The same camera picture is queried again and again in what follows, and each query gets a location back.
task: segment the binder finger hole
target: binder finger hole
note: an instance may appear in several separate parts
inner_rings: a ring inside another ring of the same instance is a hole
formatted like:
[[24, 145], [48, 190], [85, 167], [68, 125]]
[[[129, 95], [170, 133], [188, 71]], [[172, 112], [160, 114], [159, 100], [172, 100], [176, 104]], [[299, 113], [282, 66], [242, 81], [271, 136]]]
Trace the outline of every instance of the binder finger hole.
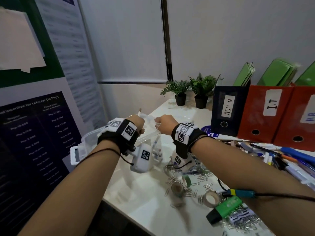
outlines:
[[255, 129], [255, 130], [252, 131], [252, 134], [254, 134], [254, 135], [258, 135], [259, 133], [260, 133], [260, 131], [257, 130], [257, 129]]
[[221, 125], [221, 127], [227, 127], [228, 124], [227, 124], [227, 122], [221, 122], [220, 125]]
[[301, 137], [301, 136], [295, 136], [295, 137], [293, 137], [293, 141], [299, 143], [299, 142], [303, 141], [303, 137]]

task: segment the potted plant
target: potted plant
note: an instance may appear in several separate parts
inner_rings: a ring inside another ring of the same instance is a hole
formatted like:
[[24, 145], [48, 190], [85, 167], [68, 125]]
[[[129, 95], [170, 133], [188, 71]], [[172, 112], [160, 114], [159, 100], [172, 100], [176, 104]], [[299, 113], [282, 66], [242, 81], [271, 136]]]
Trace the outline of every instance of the potted plant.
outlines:
[[190, 86], [190, 82], [187, 80], [183, 81], [167, 81], [166, 87], [161, 91], [160, 95], [165, 96], [167, 92], [173, 92], [175, 94], [176, 104], [178, 106], [183, 106], [186, 103], [185, 92]]
[[193, 92], [196, 94], [195, 102], [197, 108], [205, 108], [207, 104], [208, 97], [213, 95], [213, 89], [217, 80], [215, 77], [208, 75], [202, 77], [201, 73], [196, 77], [196, 79], [190, 78], [190, 85]]

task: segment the white wall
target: white wall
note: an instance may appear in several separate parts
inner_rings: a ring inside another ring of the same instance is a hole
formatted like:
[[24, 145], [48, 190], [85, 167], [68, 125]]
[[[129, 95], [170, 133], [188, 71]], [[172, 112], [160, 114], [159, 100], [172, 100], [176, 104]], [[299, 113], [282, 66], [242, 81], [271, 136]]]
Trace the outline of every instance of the white wall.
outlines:
[[160, 0], [79, 0], [98, 81], [167, 80]]
[[245, 62], [257, 83], [271, 61], [315, 60], [315, 0], [167, 0], [174, 79], [225, 77], [231, 85]]
[[165, 84], [100, 84], [109, 119], [136, 114], [139, 108], [150, 114], [174, 94], [160, 96]]

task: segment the dark floor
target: dark floor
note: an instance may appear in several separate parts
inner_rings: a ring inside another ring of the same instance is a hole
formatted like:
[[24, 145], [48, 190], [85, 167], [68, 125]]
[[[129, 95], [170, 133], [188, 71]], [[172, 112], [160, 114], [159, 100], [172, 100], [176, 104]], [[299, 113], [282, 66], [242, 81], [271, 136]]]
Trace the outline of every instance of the dark floor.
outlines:
[[149, 236], [134, 223], [104, 201], [101, 202], [97, 213], [89, 227], [87, 236]]

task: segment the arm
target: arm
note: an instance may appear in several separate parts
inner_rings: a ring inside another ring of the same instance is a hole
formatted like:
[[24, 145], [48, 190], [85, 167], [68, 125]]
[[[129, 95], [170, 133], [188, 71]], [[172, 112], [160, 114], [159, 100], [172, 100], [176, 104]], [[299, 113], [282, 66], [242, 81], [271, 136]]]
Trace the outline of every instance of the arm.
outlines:
[[[171, 115], [156, 119], [158, 129], [171, 135], [178, 124]], [[270, 167], [258, 158], [212, 138], [202, 138], [191, 148], [199, 160], [231, 189], [258, 193], [291, 193], [315, 197], [315, 192], [289, 174]], [[315, 203], [289, 198], [261, 197], [242, 200], [276, 235], [312, 235]]]
[[[144, 120], [132, 115], [128, 118], [140, 130]], [[119, 148], [111, 141], [102, 141], [91, 152]], [[112, 151], [99, 152], [82, 164], [53, 190], [34, 213], [19, 236], [84, 235], [104, 196], [119, 156]]]

